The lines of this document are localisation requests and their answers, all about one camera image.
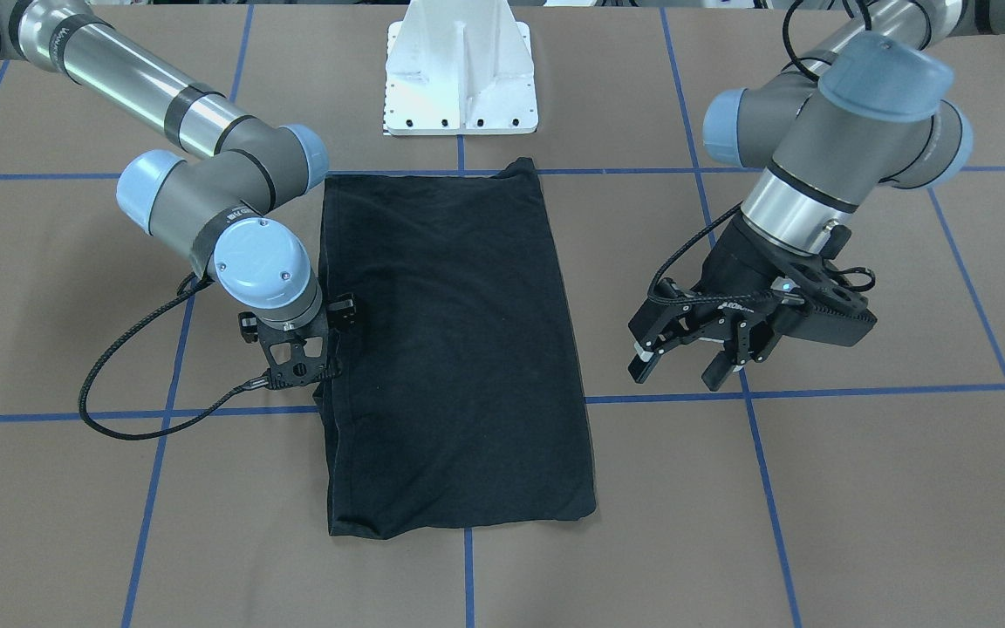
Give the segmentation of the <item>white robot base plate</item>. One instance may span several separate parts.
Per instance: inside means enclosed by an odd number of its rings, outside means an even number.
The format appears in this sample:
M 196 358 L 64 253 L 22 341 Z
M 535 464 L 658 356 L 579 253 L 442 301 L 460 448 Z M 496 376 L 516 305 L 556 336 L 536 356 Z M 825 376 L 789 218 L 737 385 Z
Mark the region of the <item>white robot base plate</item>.
M 383 114 L 393 136 L 534 133 L 530 28 L 506 1 L 411 1 L 388 27 Z

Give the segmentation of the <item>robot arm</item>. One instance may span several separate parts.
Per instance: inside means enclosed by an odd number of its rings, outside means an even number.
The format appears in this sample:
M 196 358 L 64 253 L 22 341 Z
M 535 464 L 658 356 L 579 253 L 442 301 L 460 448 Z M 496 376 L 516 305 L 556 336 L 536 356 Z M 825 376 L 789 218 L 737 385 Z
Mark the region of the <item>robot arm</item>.
M 629 327 L 629 373 L 645 382 L 663 354 L 706 339 L 721 350 L 701 375 L 721 388 L 782 338 L 853 346 L 876 325 L 866 292 L 834 265 L 850 219 L 873 189 L 953 178 L 974 145 L 949 102 L 953 69 L 926 54 L 949 37 L 1005 33 L 1005 1 L 858 1 L 857 15 L 758 89 L 715 96 L 703 119 L 711 159 L 759 168 L 721 228 L 701 278 L 682 289 L 662 265 Z
M 241 337 L 262 346 L 259 388 L 332 380 L 338 363 L 308 355 L 327 343 L 352 301 L 326 301 L 299 238 L 271 211 L 306 195 L 330 171 L 322 139 L 304 125 L 273 127 L 196 82 L 100 19 L 85 1 L 0 1 L 0 60 L 67 77 L 171 143 L 125 167 L 120 210 L 246 306 Z

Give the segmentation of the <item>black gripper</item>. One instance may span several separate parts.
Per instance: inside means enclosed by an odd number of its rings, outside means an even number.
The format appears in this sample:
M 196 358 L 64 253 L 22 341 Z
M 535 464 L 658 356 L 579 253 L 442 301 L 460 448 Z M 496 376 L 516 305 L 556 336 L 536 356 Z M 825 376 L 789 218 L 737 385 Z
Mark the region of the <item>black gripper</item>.
M 330 350 L 332 331 L 350 329 L 358 317 L 358 299 L 354 295 L 339 295 L 294 330 L 276 330 L 251 311 L 241 311 L 236 317 L 243 341 L 259 343 L 268 363 L 262 375 L 237 386 L 236 390 L 303 388 L 334 380 L 342 373 L 338 358 Z
M 805 255 L 759 234 L 745 215 L 721 215 L 711 226 L 722 234 L 697 283 L 682 289 L 667 271 L 710 227 L 659 266 L 630 319 L 635 355 L 627 373 L 635 383 L 646 382 L 662 355 L 697 341 L 721 347 L 712 366 L 743 367 L 765 361 L 785 337 L 853 346 L 877 324 L 866 298 L 876 285 L 873 271 L 858 267 L 868 281 L 857 285 L 850 282 L 851 268 L 835 267 L 849 227 L 830 222 L 820 253 Z

